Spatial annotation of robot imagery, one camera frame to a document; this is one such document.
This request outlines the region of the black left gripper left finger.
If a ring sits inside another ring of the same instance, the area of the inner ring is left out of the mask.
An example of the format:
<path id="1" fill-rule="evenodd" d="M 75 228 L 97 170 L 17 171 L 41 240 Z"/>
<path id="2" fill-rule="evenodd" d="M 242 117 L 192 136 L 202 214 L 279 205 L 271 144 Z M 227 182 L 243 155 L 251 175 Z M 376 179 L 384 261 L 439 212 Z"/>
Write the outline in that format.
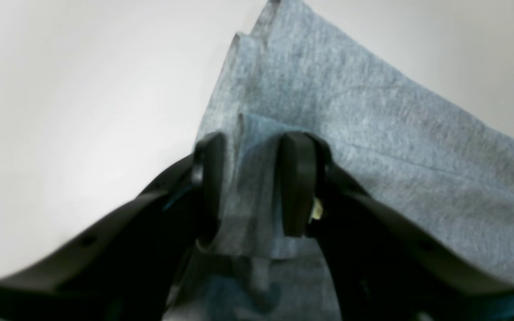
<path id="1" fill-rule="evenodd" d="M 183 258 L 220 227 L 225 149 L 223 133 L 206 135 L 135 199 L 0 279 L 0 319 L 159 321 Z"/>

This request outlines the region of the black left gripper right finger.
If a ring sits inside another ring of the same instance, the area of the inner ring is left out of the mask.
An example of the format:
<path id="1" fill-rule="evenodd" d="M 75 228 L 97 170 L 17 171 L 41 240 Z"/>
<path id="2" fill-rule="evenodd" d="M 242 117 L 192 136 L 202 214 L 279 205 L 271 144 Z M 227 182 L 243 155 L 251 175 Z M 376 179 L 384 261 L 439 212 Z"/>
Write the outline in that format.
<path id="1" fill-rule="evenodd" d="M 321 138 L 279 142 L 285 236 L 315 239 L 344 321 L 514 321 L 514 285 L 469 264 L 341 169 Z"/>

